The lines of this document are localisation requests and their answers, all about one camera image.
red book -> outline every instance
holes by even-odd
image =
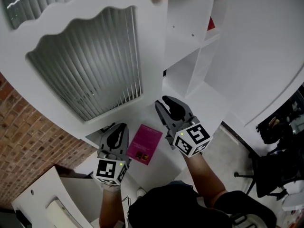
[[[130,144],[127,155],[148,165],[161,139],[162,132],[141,125]]]
[[[207,31],[208,31],[208,30],[211,30],[211,29],[214,29],[214,28],[215,28],[215,25],[214,25],[214,23],[213,23],[212,18],[210,17]]]

white bookshelf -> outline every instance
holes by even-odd
[[[229,0],[169,0],[164,82],[187,97],[204,82]],[[207,31],[210,17],[215,28]]]

person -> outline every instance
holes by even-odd
[[[150,190],[129,207],[130,228],[276,227],[276,216],[270,209],[241,191],[227,192],[201,154],[184,159],[197,192],[181,181]],[[108,186],[100,227],[125,227],[123,212],[119,186]]]

cabinet door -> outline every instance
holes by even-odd
[[[2,0],[1,72],[82,138],[161,95],[167,0]]]

wavy cabinet trim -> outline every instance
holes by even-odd
[[[0,69],[12,86],[38,111],[75,137],[82,138],[152,104],[161,95],[168,0],[71,0],[52,3],[37,20],[12,30],[0,5]],[[75,19],[92,19],[107,7],[134,7],[137,54],[143,94],[84,122],[56,95],[26,54],[44,35],[62,32]]]

